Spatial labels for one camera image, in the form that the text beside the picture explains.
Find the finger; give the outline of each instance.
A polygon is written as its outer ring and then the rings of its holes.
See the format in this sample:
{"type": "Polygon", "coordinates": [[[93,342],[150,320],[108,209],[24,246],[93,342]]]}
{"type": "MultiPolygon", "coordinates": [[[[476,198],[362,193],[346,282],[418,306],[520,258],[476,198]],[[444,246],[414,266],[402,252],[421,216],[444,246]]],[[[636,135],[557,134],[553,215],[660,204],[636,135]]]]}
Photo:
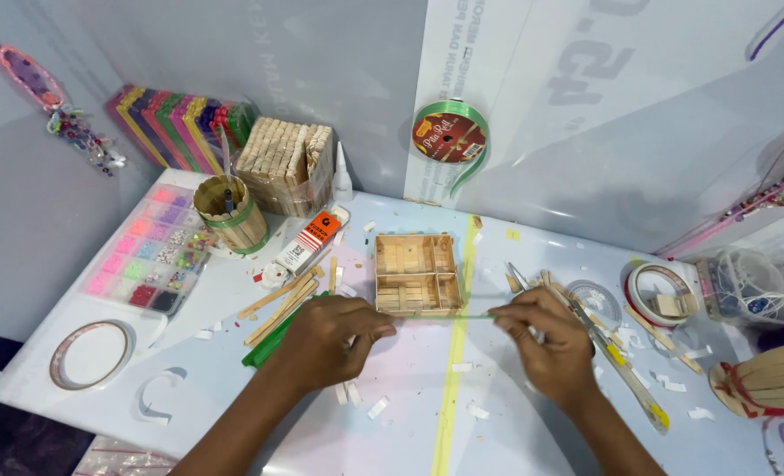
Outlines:
{"type": "Polygon", "coordinates": [[[310,302],[314,302],[319,307],[335,309],[339,314],[372,308],[372,305],[361,297],[327,296],[313,299],[310,302]]]}
{"type": "Polygon", "coordinates": [[[536,305],[559,318],[574,319],[573,313],[554,296],[554,291],[544,286],[527,290],[512,299],[513,304],[536,305]]]}
{"type": "Polygon", "coordinates": [[[384,326],[391,326],[394,318],[374,309],[356,309],[340,315],[337,319],[339,333],[348,338],[371,332],[384,326]]]}
{"type": "Polygon", "coordinates": [[[348,352],[348,359],[345,362],[345,379],[350,380],[360,376],[363,367],[365,367],[365,360],[368,359],[372,346],[380,339],[380,336],[380,332],[375,331],[355,337],[354,343],[350,346],[350,351],[348,352]]]}
{"type": "Polygon", "coordinates": [[[522,358],[540,361],[547,357],[547,351],[535,341],[530,329],[524,323],[515,319],[497,318],[495,325],[512,337],[522,358]]]}
{"type": "Polygon", "coordinates": [[[557,339],[575,329],[575,326],[571,325],[570,321],[560,319],[551,312],[544,311],[531,304],[507,304],[500,308],[489,309],[489,313],[498,318],[518,321],[525,326],[533,326],[536,330],[548,332],[557,339]]]}

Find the glue box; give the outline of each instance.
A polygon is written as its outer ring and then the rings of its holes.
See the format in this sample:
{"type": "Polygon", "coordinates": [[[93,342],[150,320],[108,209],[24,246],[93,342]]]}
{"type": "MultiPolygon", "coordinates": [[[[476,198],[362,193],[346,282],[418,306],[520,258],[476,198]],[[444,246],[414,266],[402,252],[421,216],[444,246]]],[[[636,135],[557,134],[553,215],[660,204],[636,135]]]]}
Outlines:
{"type": "Polygon", "coordinates": [[[339,206],[331,209],[334,214],[322,210],[275,258],[293,275],[298,275],[313,257],[334,239],[342,224],[348,221],[349,213],[339,206]]]}

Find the pencil holder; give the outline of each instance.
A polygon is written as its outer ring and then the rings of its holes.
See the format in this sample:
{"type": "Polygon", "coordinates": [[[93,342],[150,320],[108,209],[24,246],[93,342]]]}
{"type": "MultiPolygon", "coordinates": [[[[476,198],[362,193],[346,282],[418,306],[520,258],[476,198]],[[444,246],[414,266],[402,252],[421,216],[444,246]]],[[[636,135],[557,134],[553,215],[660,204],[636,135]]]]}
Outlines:
{"type": "Polygon", "coordinates": [[[735,365],[721,362],[709,371],[718,399],[742,417],[784,414],[784,346],[735,365]]]}
{"type": "Polygon", "coordinates": [[[234,211],[227,213],[224,204],[224,191],[228,189],[226,175],[210,177],[198,186],[192,198],[195,210],[234,253],[256,253],[268,242],[268,223],[245,183],[231,177],[229,184],[234,211]]]}

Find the hand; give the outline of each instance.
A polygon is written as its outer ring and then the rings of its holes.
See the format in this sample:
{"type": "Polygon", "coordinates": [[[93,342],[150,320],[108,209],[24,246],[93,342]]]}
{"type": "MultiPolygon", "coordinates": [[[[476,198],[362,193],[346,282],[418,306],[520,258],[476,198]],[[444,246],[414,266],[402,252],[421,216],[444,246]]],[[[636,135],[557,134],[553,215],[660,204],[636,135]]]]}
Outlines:
{"type": "Polygon", "coordinates": [[[397,333],[392,320],[362,298],[310,299],[260,372],[288,379],[301,395],[354,379],[374,342],[397,333]]]}
{"type": "Polygon", "coordinates": [[[490,309],[495,325],[515,340],[527,378],[563,411],[599,392],[591,370],[591,345],[586,326],[550,290],[537,287],[490,309]],[[530,326],[544,331],[539,344],[530,326]]]}

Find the dark floor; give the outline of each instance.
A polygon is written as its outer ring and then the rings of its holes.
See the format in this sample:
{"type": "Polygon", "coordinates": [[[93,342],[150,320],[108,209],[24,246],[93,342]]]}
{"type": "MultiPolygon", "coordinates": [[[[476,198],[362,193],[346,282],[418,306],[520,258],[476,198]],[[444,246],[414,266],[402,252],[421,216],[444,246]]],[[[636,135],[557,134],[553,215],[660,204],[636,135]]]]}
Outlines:
{"type": "MultiPolygon", "coordinates": [[[[21,343],[0,338],[0,370],[21,343]]],[[[94,435],[0,404],[0,476],[71,476],[94,435]]]]}

